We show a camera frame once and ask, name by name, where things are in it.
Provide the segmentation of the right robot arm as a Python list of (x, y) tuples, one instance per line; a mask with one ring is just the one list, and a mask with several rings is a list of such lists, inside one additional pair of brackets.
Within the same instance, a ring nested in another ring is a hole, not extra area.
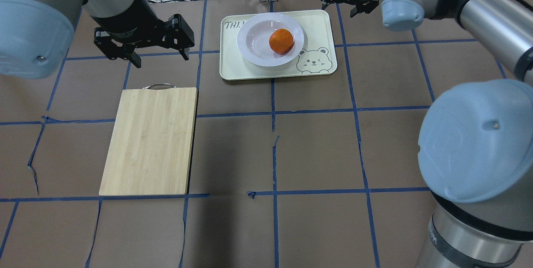
[(456, 17), (435, 38), (475, 41), (413, 31), (409, 45), (348, 48), (380, 266), (508, 267), (532, 241), (532, 13), (517, 0), (400, 1), (415, 20)]

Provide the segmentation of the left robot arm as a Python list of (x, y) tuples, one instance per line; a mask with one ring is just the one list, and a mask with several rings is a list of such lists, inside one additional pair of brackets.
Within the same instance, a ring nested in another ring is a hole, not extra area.
[(94, 44), (109, 60), (141, 67), (137, 48), (159, 46), (189, 59), (194, 32), (181, 14), (159, 19), (148, 0), (0, 0), (0, 72), (47, 78), (72, 45), (80, 12), (98, 24)]

